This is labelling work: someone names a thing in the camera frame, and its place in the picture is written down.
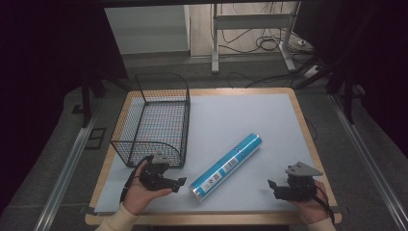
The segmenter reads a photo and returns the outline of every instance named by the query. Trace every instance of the gray floor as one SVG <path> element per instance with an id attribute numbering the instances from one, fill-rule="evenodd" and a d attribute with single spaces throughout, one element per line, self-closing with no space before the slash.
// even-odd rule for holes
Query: gray floor
<path id="1" fill-rule="evenodd" d="M 209 58 L 172 57 L 134 60 L 132 57 L 126 57 L 125 64 L 130 76 L 130 85 L 132 85 L 132 76 L 136 73 L 172 72 L 185 77 L 191 89 L 242 88 L 251 83 L 249 79 L 258 80 L 287 73 L 279 54 L 223 57 L 218 75 L 211 74 Z M 288 87 L 292 81 L 297 83 L 302 79 L 275 78 L 252 87 Z M 314 137 L 333 192 L 344 213 L 343 221 L 336 227 L 338 230 L 397 230 L 395 221 L 370 179 L 331 100 L 325 93 L 325 83 L 326 79 L 322 79 L 304 90 L 297 90 L 296 96 L 308 120 L 309 129 Z M 80 213 L 80 210 L 89 205 L 109 146 L 115 120 L 126 93 L 112 84 L 105 83 L 105 85 L 108 93 L 102 99 L 100 114 L 94 124 L 94 128 L 107 129 L 104 142 L 100 149 L 85 149 L 82 153 L 50 230 L 95 229 L 94 226 L 85 224 L 84 215 Z M 71 111 L 75 105 L 81 104 L 81 100 L 79 90 L 66 96 L 60 122 L 30 175 L 1 217 L 0 230 L 33 230 L 35 227 L 67 154 L 80 131 L 82 116 L 73 115 Z M 408 186 L 404 178 L 408 171 L 407 159 L 367 115 L 358 100 L 354 101 L 353 115 L 355 126 L 370 149 L 373 158 L 406 208 Z M 92 141 L 87 143 L 87 146 L 93 145 Z M 145 230 L 146 227 L 135 227 L 134 229 Z M 305 230 L 305 227 L 294 225 L 291 226 L 291 230 Z"/>

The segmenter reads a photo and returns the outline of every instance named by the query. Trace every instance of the blue tube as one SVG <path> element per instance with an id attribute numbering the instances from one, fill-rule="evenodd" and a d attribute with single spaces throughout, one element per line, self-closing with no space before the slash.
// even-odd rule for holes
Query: blue tube
<path id="1" fill-rule="evenodd" d="M 189 188 L 199 201 L 202 201 L 218 185 L 221 184 L 249 156 L 258 150 L 262 139 L 256 134 L 250 134 L 231 151 L 219 159 L 212 167 L 191 183 Z"/>

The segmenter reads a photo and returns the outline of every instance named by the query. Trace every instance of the wire mesh basket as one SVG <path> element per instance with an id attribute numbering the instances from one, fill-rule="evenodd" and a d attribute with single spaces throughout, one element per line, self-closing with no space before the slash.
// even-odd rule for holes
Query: wire mesh basket
<path id="1" fill-rule="evenodd" d="M 111 145 L 127 167 L 145 156 L 162 153 L 170 167 L 186 162 L 190 92 L 176 74 L 136 76 L 136 90 L 127 94 Z"/>

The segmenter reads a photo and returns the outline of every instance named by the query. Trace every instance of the wooden border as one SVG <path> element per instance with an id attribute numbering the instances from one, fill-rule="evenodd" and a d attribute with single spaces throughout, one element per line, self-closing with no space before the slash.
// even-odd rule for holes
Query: wooden border
<path id="1" fill-rule="evenodd" d="M 277 88 L 277 89 L 202 89 L 202 90 L 190 90 L 190 95 L 245 95 L 245 94 L 279 94 L 286 93 L 293 105 L 294 112 L 299 121 L 300 129 L 303 133 L 304 139 L 309 148 L 310 155 L 315 164 L 316 169 L 322 171 L 324 174 L 320 177 L 320 181 L 324 184 L 326 192 L 329 198 L 330 206 L 337 206 L 336 198 L 327 180 L 324 172 L 323 165 L 320 161 L 318 151 L 316 150 L 312 136 L 310 135 L 306 121 L 301 112 L 299 103 L 297 102 L 294 91 L 289 88 Z M 115 156 L 115 150 L 110 145 L 105 162 L 102 166 L 99 179 L 97 181 L 95 190 L 93 192 L 92 199 L 89 206 L 94 208 L 99 198 L 105 181 L 108 177 L 109 170 L 111 168 L 112 161 Z M 90 225 L 100 224 L 106 216 L 93 216 L 86 215 L 85 221 Z M 336 222 L 342 221 L 341 214 L 335 214 Z M 285 212 L 285 213 L 251 213 L 251 214 L 201 214 L 201 215 L 189 215 L 189 214 L 169 214 L 169 215 L 141 215 L 135 222 L 137 225 L 266 225 L 266 224 L 298 224 L 305 223 L 297 212 Z"/>

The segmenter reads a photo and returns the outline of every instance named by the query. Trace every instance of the wall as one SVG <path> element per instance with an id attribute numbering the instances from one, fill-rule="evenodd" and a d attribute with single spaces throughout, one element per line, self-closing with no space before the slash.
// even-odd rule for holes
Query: wall
<path id="1" fill-rule="evenodd" d="M 188 6 L 105 9 L 120 54 L 189 51 Z"/>

